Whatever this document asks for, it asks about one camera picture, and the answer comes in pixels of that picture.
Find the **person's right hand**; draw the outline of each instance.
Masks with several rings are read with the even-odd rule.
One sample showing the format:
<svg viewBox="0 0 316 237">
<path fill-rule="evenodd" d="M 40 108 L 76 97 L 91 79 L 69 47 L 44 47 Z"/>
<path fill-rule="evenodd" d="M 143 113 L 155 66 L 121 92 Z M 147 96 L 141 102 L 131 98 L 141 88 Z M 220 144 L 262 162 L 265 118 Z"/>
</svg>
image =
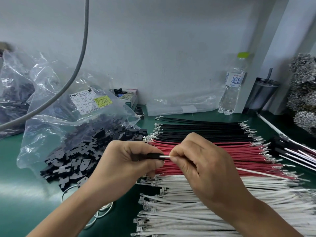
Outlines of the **person's right hand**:
<svg viewBox="0 0 316 237">
<path fill-rule="evenodd" d="M 203 204 L 227 222 L 234 225 L 245 211 L 253 210 L 257 199 L 243 184 L 224 149 L 191 133 L 173 148 L 170 159 L 183 171 Z"/>
</svg>

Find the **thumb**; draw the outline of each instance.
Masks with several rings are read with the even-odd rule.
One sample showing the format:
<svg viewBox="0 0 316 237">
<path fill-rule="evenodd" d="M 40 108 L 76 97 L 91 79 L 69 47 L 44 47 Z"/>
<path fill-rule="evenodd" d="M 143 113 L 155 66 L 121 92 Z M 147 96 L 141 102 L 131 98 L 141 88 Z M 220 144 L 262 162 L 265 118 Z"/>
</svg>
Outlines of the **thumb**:
<svg viewBox="0 0 316 237">
<path fill-rule="evenodd" d="M 139 176 L 147 174 L 149 171 L 158 169 L 164 165 L 163 160 L 159 159 L 145 159 L 142 161 L 135 162 L 136 171 Z"/>
<path fill-rule="evenodd" d="M 196 169 L 188 162 L 187 159 L 180 156 L 170 156 L 170 159 L 182 170 L 188 181 L 190 181 L 197 173 Z"/>
</svg>

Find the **green bottle cap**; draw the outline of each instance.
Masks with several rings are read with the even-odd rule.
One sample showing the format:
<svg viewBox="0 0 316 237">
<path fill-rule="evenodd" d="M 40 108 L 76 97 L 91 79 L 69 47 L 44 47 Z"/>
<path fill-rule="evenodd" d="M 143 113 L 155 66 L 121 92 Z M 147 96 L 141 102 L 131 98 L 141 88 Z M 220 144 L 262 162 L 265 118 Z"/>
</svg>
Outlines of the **green bottle cap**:
<svg viewBox="0 0 316 237">
<path fill-rule="evenodd" d="M 237 57 L 238 58 L 247 58 L 249 56 L 249 52 L 239 52 Z"/>
</svg>

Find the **transparent plastic bag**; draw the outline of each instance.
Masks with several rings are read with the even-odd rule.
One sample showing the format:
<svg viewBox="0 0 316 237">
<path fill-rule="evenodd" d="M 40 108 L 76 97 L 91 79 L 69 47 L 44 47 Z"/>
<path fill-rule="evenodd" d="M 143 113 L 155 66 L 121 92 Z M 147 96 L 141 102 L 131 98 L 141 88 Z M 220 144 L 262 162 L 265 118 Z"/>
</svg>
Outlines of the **transparent plastic bag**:
<svg viewBox="0 0 316 237">
<path fill-rule="evenodd" d="M 29 111 L 53 97 L 72 72 L 59 61 L 48 62 L 42 58 L 30 71 L 36 87 Z M 95 78 L 90 73 L 80 71 L 74 83 L 56 102 L 27 120 L 17 158 L 18 167 L 29 167 L 38 173 L 52 151 L 58 148 L 70 151 L 79 142 L 91 139 L 96 129 L 103 127 L 109 131 L 118 124 L 135 125 L 140 118 L 119 101 L 112 88 L 111 79 L 105 76 Z M 84 100 L 88 101 L 83 103 L 78 100 L 79 97 L 87 97 Z"/>
<path fill-rule="evenodd" d="M 28 63 L 22 63 L 21 55 L 28 59 Z M 29 71 L 33 65 L 31 62 L 31 57 L 19 51 L 3 52 L 3 66 L 0 72 L 0 124 L 27 113 L 29 108 L 27 100 L 35 90 L 29 77 Z M 20 134 L 24 131 L 24 127 L 25 122 L 0 131 L 0 139 Z"/>
<path fill-rule="evenodd" d="M 216 110 L 224 90 L 224 85 L 218 85 L 205 91 L 175 94 L 150 99 L 146 105 L 148 116 Z"/>
</svg>

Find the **green table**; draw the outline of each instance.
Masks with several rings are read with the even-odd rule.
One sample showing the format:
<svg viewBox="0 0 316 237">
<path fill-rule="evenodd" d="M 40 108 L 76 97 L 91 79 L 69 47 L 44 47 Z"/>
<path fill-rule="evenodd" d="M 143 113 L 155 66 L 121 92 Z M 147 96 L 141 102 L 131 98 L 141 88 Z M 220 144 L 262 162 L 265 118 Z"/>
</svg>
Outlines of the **green table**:
<svg viewBox="0 0 316 237">
<path fill-rule="evenodd" d="M 251 128 L 257 129 L 257 135 L 270 139 L 276 134 L 258 117 L 248 117 L 243 114 L 225 116 L 217 111 L 172 115 L 175 118 L 203 121 L 235 122 L 249 120 Z M 138 123 L 141 128 L 154 128 L 155 117 L 145 116 Z M 8 137 L 0 141 L 0 231 L 2 237 L 26 236 L 41 220 L 51 213 L 59 204 L 62 192 L 57 182 L 48 184 L 37 179 L 29 169 L 19 169 L 16 158 L 20 151 L 22 135 Z M 305 173 L 305 179 L 314 180 L 314 174 L 305 168 L 297 167 L 298 173 Z M 314 181 L 307 183 L 316 187 Z M 139 193 L 155 194 L 157 189 L 148 186 L 135 185 L 126 195 L 114 203 L 113 210 L 105 217 L 98 219 L 80 236 L 130 236 L 135 232 L 133 218 L 142 209 L 138 204 Z"/>
</svg>

